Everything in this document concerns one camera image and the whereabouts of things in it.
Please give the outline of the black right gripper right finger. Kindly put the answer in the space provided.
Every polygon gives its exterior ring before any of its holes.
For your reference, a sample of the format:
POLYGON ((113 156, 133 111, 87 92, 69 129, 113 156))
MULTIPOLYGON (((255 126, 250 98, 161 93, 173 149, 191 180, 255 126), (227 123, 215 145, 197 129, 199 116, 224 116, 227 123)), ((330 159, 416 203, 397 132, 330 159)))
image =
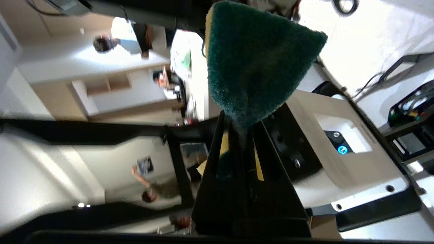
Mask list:
POLYGON ((245 176, 249 231, 257 236, 310 238, 309 217, 264 124, 245 139, 245 176))

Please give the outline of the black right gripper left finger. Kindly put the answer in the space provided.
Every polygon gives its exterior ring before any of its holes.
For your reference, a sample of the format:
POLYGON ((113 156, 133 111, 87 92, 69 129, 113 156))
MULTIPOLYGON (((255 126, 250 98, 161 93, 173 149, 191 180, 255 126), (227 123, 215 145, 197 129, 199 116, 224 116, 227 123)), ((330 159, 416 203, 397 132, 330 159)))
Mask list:
POLYGON ((192 230, 199 235, 248 236, 252 150, 242 141, 221 112, 191 213, 192 230))

